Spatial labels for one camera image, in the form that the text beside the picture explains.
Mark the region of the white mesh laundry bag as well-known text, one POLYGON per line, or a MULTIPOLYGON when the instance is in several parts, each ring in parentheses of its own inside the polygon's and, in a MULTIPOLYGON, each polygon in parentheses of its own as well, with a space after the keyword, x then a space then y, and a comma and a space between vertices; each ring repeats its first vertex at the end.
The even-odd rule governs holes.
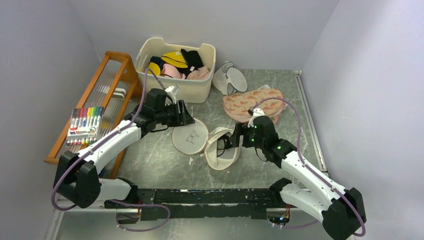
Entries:
POLYGON ((202 153, 210 168, 223 171, 239 159, 241 148, 231 148, 217 157, 217 141, 220 136, 225 134, 231 136, 233 132, 227 127, 216 127, 208 131, 202 121, 195 119, 194 124, 173 128, 171 140, 180 153, 190 156, 202 153))

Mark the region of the black bra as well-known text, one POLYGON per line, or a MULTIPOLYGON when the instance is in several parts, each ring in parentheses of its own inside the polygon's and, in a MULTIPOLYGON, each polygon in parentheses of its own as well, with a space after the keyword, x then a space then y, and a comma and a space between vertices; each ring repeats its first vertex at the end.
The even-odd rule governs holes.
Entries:
POLYGON ((226 150, 230 150, 234 148, 233 142, 231 140, 231 136, 228 134, 224 134, 220 136, 217 140, 217 157, 221 157, 226 150))

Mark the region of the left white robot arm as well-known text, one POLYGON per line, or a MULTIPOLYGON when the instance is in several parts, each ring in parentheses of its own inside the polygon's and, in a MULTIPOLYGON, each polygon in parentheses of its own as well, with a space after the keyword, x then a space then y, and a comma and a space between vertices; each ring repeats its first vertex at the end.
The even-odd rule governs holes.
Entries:
POLYGON ((87 208, 96 201, 132 208, 140 202, 138 187, 123 178, 100 179, 102 169, 120 152, 149 133, 158 132, 157 125, 181 127, 195 123, 183 100, 177 100, 176 85, 166 89, 152 88, 138 108, 129 113, 111 132, 94 144, 76 153, 64 152, 58 161, 51 196, 52 205, 60 211, 56 194, 73 203, 73 207, 87 208))

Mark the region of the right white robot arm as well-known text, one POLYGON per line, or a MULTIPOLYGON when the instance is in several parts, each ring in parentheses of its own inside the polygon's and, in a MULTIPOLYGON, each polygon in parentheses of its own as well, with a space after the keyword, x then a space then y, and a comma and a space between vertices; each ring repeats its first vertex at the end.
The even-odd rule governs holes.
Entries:
POLYGON ((268 162, 307 188, 303 190, 287 179, 277 183, 269 197, 275 207, 290 204, 301 209, 320 222, 334 240, 346 240, 364 229, 367 220, 361 192, 354 187, 347 189, 318 170, 296 146, 279 138, 268 116, 237 123, 229 139, 235 147, 261 150, 268 162))

